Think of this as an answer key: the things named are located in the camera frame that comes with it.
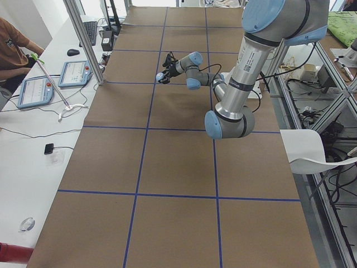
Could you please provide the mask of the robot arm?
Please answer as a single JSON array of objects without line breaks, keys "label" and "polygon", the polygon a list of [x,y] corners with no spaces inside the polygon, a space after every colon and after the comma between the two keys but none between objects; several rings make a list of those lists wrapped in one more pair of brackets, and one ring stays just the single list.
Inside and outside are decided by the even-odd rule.
[{"label": "robot arm", "polygon": [[328,14],[328,1],[249,1],[242,15],[244,36],[237,64],[228,82],[220,73],[199,69],[199,52],[180,60],[168,55],[156,80],[167,84],[184,73],[188,89],[210,86],[218,103],[205,115],[206,133],[213,139],[245,137],[255,125],[253,112],[245,103],[269,53],[281,42],[295,46],[323,39]]}]

